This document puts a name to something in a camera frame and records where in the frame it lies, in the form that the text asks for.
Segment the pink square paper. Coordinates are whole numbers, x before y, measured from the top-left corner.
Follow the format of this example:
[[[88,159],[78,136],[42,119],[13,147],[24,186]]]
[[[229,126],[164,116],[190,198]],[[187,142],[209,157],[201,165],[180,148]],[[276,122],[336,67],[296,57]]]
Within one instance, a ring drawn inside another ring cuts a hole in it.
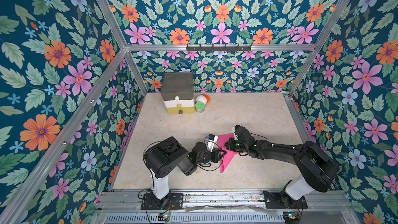
[[[234,151],[230,151],[226,149],[226,143],[230,140],[230,139],[235,139],[234,133],[229,133],[229,134],[224,134],[224,135],[220,135],[218,136],[218,140],[217,140],[217,145],[224,151],[227,152],[226,155],[224,155],[222,162],[221,162],[221,166],[220,166],[220,173],[222,174],[227,166],[230,164],[230,162],[232,161],[232,159],[238,155],[237,152]]]

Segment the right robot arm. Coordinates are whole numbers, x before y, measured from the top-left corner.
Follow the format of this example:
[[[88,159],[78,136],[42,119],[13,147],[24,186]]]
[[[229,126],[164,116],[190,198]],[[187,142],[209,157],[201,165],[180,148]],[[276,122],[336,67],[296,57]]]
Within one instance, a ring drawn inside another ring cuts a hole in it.
[[[339,167],[317,144],[277,144],[268,140],[255,140],[243,126],[236,125],[234,138],[226,142],[227,150],[244,153],[260,160],[277,160],[297,166],[301,176],[286,184],[282,199],[297,201],[314,191],[325,193],[336,178]]]

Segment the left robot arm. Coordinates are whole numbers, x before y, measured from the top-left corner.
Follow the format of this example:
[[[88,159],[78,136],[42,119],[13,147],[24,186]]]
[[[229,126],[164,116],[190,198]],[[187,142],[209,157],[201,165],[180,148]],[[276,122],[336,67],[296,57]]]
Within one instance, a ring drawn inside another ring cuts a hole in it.
[[[151,173],[151,197],[158,201],[169,197],[169,174],[176,167],[185,176],[190,176],[197,168],[203,169],[210,163],[223,161],[227,151],[218,146],[216,138],[208,135],[204,142],[196,143],[191,151],[185,149],[173,136],[150,144],[143,152],[143,162]]]

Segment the green lidded can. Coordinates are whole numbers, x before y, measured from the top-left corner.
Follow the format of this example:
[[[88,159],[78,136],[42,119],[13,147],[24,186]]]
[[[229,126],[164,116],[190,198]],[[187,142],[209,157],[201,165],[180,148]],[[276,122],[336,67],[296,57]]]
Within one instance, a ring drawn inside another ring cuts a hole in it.
[[[204,110],[205,110],[205,103],[204,102],[196,102],[195,103],[195,110],[198,112],[198,113],[202,113],[202,112],[204,112]]]

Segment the orange white plush toy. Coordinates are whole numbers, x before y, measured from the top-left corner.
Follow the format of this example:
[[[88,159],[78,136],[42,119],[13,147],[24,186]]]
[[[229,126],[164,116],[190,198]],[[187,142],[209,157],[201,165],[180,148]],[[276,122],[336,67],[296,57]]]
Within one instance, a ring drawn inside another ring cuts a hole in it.
[[[210,102],[210,97],[206,94],[200,94],[196,97],[195,99],[196,102],[202,102],[205,105],[208,104]]]

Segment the small drawer cabinet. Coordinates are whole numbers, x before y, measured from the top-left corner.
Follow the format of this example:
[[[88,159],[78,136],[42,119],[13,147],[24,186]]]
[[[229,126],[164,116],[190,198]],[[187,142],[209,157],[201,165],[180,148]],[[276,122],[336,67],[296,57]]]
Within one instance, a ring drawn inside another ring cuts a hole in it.
[[[166,73],[162,81],[161,96],[168,114],[193,114],[195,112],[193,73]]]

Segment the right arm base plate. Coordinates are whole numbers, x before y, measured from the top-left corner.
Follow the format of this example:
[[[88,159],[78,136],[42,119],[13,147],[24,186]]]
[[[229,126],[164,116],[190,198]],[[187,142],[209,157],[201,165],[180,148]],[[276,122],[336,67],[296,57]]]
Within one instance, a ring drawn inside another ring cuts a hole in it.
[[[263,195],[267,209],[308,209],[308,205],[304,196],[298,200],[294,200],[285,191],[263,191]]]

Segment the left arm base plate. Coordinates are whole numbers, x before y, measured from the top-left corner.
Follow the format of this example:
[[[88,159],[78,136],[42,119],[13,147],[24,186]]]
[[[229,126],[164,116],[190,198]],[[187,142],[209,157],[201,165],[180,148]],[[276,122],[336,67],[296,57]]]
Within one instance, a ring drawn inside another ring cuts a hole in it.
[[[158,199],[152,192],[144,194],[141,210],[179,210],[183,206],[184,194],[169,193],[163,199]]]

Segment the black hook rail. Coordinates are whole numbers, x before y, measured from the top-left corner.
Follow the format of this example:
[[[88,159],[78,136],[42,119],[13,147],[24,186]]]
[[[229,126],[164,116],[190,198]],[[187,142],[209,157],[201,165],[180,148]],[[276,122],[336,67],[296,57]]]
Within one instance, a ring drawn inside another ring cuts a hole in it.
[[[186,45],[186,51],[200,51],[200,52],[214,52],[214,51],[225,51],[225,52],[238,52],[238,51],[250,51],[252,45]]]

